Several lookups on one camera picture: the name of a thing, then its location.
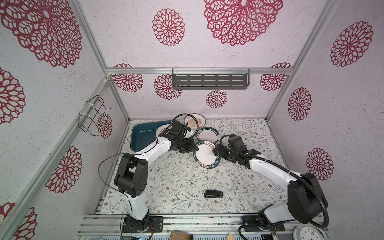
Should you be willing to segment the green rim plate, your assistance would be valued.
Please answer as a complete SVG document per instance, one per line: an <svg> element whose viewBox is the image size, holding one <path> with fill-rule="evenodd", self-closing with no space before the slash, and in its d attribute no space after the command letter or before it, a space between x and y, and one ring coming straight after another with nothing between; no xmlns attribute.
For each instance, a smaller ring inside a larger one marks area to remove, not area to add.
<svg viewBox="0 0 384 240"><path fill-rule="evenodd" d="M220 141L220 138L218 130L212 127L203 127L197 132L197 139L199 141L209 141L213 144L217 144Z"/></svg>
<svg viewBox="0 0 384 240"><path fill-rule="evenodd" d="M215 144L210 141L199 141L196 147L198 150L193 152L193 156L199 166L214 169L220 164L221 157L214 155Z"/></svg>

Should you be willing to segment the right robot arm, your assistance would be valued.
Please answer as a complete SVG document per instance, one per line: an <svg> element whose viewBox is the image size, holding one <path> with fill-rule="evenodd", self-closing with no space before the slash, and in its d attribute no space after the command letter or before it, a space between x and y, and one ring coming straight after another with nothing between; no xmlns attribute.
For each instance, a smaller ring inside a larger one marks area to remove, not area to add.
<svg viewBox="0 0 384 240"><path fill-rule="evenodd" d="M213 149L215 156L258 172L287 191L286 202L269 205L258 213L261 228L293 221L310 223L321 229L328 227L328 202L313 174L294 172L267 159L257 150L249 150L239 136L225 135L225 138L228 144L219 142Z"/></svg>

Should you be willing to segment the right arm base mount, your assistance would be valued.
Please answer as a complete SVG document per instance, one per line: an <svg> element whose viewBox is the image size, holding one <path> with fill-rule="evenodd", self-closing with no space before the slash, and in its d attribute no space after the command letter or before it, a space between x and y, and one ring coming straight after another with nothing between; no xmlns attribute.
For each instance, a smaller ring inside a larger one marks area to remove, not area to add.
<svg viewBox="0 0 384 240"><path fill-rule="evenodd" d="M286 230L283 224L265 227L265 225L271 223L258 215L242 216L242 221L246 226L244 228L245 232L282 232Z"/></svg>

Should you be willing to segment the orange sunburst plate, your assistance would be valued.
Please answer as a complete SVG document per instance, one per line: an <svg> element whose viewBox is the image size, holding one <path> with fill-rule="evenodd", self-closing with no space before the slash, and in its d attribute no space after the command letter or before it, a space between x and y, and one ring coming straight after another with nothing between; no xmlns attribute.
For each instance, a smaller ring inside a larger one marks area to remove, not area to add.
<svg viewBox="0 0 384 240"><path fill-rule="evenodd" d="M184 124L188 125L189 128L196 130L196 129L201 129L206 125L206 119L203 115L200 115L200 114L191 114L191 115L197 120L198 123L196 124L196 121L194 120L194 118L190 116L186 116L184 119Z"/></svg>

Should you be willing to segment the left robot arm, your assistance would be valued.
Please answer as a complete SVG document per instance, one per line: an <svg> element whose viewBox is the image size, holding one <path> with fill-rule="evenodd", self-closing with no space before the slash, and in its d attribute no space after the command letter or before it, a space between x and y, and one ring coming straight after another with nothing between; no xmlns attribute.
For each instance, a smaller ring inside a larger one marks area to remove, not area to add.
<svg viewBox="0 0 384 240"><path fill-rule="evenodd" d="M194 140L196 134L197 130L191 129L188 124L172 120L148 146L134 154L123 154L114 184L119 192L127 196L131 219L143 221L149 215L145 195L149 166L170 150L181 154L198 151Z"/></svg>

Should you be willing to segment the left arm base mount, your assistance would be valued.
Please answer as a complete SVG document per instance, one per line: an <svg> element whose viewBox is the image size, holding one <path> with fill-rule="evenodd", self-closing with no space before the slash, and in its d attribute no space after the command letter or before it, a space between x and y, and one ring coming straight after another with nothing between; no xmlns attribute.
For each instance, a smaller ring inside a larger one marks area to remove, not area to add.
<svg viewBox="0 0 384 240"><path fill-rule="evenodd" d="M163 231L164 217L145 216L139 221L131 216L124 220L122 233L161 233Z"/></svg>

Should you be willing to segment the white cloud emblem plate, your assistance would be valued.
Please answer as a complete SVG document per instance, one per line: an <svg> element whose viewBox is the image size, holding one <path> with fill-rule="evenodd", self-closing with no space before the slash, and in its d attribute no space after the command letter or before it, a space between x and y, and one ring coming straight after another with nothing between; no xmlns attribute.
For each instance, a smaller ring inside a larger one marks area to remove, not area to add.
<svg viewBox="0 0 384 240"><path fill-rule="evenodd" d="M165 129L167 129L169 126L170 124L162 125L156 130L156 137L159 142L164 142L168 140Z"/></svg>

